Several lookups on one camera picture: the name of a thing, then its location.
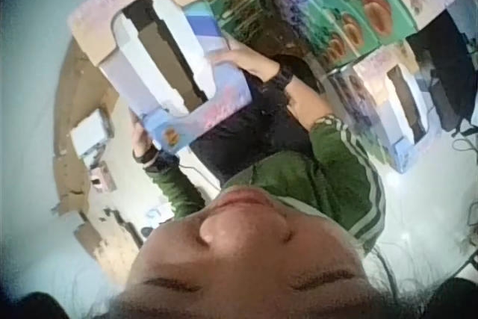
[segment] hand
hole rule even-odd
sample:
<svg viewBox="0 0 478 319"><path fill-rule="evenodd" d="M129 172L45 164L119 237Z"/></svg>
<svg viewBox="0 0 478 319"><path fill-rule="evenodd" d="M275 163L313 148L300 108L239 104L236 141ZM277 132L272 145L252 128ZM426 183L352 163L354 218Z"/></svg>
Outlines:
<svg viewBox="0 0 478 319"><path fill-rule="evenodd" d="M141 157L152 146L152 139L139 122L136 115L131 114L133 120L133 131L131 133L131 145L133 146L134 156Z"/></svg>
<svg viewBox="0 0 478 319"><path fill-rule="evenodd" d="M231 62L235 66L257 76L263 82L269 81L279 73L279 63L259 54L250 47L239 43L233 37L227 36L229 46L232 50L226 50L210 56L213 64Z"/></svg>

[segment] lips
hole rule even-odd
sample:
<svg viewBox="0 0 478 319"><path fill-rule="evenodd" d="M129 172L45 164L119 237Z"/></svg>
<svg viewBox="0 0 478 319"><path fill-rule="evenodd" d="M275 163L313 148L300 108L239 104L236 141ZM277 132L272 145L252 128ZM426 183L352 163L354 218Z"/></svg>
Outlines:
<svg viewBox="0 0 478 319"><path fill-rule="evenodd" d="M212 207L213 211L234 205L260 205L273 208L272 202L259 190L241 188L229 191L217 199Z"/></svg>

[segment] green striped sleeve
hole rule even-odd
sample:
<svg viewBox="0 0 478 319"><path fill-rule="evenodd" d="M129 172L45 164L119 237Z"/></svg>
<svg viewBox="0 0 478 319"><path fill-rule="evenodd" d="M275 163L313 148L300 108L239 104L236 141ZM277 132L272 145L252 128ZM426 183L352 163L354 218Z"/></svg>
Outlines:
<svg viewBox="0 0 478 319"><path fill-rule="evenodd" d="M385 196L376 168L348 126L333 115L320 119L310 136L332 192L329 200L340 208L338 216L325 214L370 249L385 225Z"/></svg>

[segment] dark pants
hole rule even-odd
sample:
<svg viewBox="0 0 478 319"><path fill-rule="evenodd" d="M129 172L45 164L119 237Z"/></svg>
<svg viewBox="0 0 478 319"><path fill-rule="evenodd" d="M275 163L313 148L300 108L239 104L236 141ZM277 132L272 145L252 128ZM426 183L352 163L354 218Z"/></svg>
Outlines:
<svg viewBox="0 0 478 319"><path fill-rule="evenodd" d="M299 58L281 56L298 77L316 88L307 64ZM252 103L222 121L191 144L199 160L223 185L254 163L281 151L312 156L307 131L288 113L287 98L276 88L249 74Z"/></svg>

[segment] fruit image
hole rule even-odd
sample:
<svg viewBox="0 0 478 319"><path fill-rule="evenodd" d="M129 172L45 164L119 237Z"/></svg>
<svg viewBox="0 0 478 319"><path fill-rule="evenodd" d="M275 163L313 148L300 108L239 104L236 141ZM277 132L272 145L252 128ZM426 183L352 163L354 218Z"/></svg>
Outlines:
<svg viewBox="0 0 478 319"><path fill-rule="evenodd" d="M362 0L365 15L372 29L382 37L392 35L394 21L387 0Z"/></svg>
<svg viewBox="0 0 478 319"><path fill-rule="evenodd" d="M348 36L352 44L356 48L361 48L365 44L365 40L360 24L353 16L347 13L342 16L342 21L344 22L345 34Z"/></svg>
<svg viewBox="0 0 478 319"><path fill-rule="evenodd" d="M332 39L329 41L329 49L332 49L336 56L334 58L343 58L347 52L345 49L345 42L337 33L332 33Z"/></svg>
<svg viewBox="0 0 478 319"><path fill-rule="evenodd" d="M164 132L164 138L170 147L174 147L178 144L180 136L174 128L169 128Z"/></svg>

